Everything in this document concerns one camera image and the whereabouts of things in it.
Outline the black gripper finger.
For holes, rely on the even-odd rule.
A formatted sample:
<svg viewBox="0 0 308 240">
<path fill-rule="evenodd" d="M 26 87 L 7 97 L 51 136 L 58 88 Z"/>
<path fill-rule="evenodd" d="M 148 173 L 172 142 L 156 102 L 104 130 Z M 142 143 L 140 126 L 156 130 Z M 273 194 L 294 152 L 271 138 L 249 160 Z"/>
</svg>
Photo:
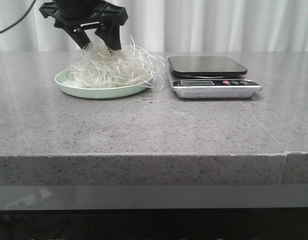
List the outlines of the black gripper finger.
<svg viewBox="0 0 308 240">
<path fill-rule="evenodd" d="M 114 21 L 101 22 L 95 34 L 100 37 L 110 51 L 121 50 L 120 25 Z"/>
<path fill-rule="evenodd" d="M 63 30 L 76 42 L 81 49 L 86 49 L 91 43 L 88 35 L 80 28 L 65 26 Z"/>
</svg>

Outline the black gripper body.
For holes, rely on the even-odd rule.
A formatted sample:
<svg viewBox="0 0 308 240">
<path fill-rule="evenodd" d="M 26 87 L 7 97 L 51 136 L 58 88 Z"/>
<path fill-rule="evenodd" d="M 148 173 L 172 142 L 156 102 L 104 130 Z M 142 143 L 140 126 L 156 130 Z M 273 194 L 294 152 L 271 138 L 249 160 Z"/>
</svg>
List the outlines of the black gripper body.
<svg viewBox="0 0 308 240">
<path fill-rule="evenodd" d="M 128 19 L 124 7 L 104 0 L 54 0 L 43 3 L 39 11 L 44 18 L 52 17 L 74 32 L 89 29 L 107 30 L 111 24 L 122 26 Z"/>
</svg>

